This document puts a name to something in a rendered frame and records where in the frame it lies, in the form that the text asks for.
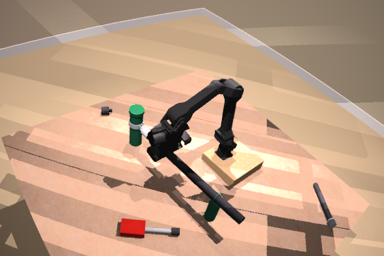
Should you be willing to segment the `black rod with white tip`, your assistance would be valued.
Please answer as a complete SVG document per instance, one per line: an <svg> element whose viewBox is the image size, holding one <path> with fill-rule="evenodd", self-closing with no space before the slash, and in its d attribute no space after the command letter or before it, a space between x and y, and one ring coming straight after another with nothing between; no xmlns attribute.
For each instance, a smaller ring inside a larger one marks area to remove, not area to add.
<svg viewBox="0 0 384 256"><path fill-rule="evenodd" d="M325 202L325 199L323 197L323 194L319 188L319 185L317 184L317 182L313 183L313 187L315 188L315 191L317 193L317 196L319 198L319 201L320 201L320 204L322 205L322 209L325 213L325 216L327 217L327 224L329 225L329 227L335 227L337 226L335 220L332 218L332 215L330 213L330 210L327 206L327 203Z"/></svg>

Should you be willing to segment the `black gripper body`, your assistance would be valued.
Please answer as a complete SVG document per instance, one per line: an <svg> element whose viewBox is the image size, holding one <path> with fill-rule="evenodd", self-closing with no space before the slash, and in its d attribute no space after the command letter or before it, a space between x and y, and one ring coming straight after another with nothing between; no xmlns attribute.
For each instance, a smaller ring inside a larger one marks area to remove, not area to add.
<svg viewBox="0 0 384 256"><path fill-rule="evenodd" d="M168 151L171 152L172 150L178 148L181 145L182 141L184 142L185 146L191 143L191 136L186 131L183 132L183 135L179 141L171 142L169 140L169 142L161 144L159 148L157 146L149 146L146 152L150 155L151 159L154 162L157 162L161 160L164 154L166 154Z"/></svg>

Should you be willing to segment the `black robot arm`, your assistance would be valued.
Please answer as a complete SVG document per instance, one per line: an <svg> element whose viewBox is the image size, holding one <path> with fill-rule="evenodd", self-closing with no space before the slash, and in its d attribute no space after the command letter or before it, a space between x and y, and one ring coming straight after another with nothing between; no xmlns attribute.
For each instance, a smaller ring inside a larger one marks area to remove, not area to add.
<svg viewBox="0 0 384 256"><path fill-rule="evenodd" d="M212 80L211 83L200 92L185 102L177 103L170 107L158 125L148 132L148 141L151 146L156 147L169 142L177 142L181 139L183 132L190 129L188 122L193 113L215 98L218 94L225 99L221 127L215 130L214 137L220 143L215 151L222 160L233 154L231 151L237 146L234 142L232 130L237 101L241 99L244 87L233 78L221 78ZM171 124L167 122L169 120Z"/></svg>

